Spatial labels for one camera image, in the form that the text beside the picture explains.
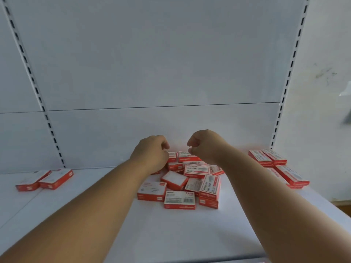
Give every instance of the forearm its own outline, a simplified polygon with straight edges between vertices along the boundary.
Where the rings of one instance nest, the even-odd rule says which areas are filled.
[[[351,262],[350,235],[253,159],[226,146],[218,165],[273,263]]]
[[[33,229],[0,261],[102,262],[145,177],[140,164],[122,163]]]

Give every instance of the left hand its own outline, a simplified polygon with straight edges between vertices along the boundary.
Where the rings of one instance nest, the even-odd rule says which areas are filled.
[[[169,149],[169,144],[164,136],[149,136],[140,140],[130,156],[130,160],[141,164],[148,174],[153,174],[161,170],[168,161],[169,154],[163,149]]]

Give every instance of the pile of boxes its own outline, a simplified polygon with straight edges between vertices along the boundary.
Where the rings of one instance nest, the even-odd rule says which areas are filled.
[[[16,185],[20,192],[34,191],[39,187],[55,190],[73,176],[72,169],[41,170],[28,174]]]
[[[144,182],[139,200],[161,201],[165,209],[195,209],[200,205],[218,209],[221,179],[224,171],[207,165],[187,151],[169,152],[167,172],[159,182]]]
[[[305,180],[286,165],[287,159],[271,149],[249,150],[248,155],[292,189],[301,189],[310,184],[310,181]]]

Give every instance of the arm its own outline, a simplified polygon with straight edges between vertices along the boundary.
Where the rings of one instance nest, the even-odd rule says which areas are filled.
[[[273,263],[351,262],[345,230],[217,133],[198,131],[188,146],[191,154],[225,171]]]
[[[169,149],[164,136],[141,140],[129,160],[39,224],[0,262],[102,262],[140,185],[165,166],[163,148]]]

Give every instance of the hand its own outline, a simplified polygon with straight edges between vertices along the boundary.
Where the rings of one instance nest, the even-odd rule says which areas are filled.
[[[168,152],[163,149],[169,149],[169,144],[164,136],[149,136],[140,140],[130,156],[130,160],[141,164],[148,175],[153,174],[161,170],[168,161]]]
[[[208,164],[218,164],[218,155],[224,147],[229,146],[220,135],[208,129],[195,132],[187,145],[191,147],[190,154],[200,157]]]

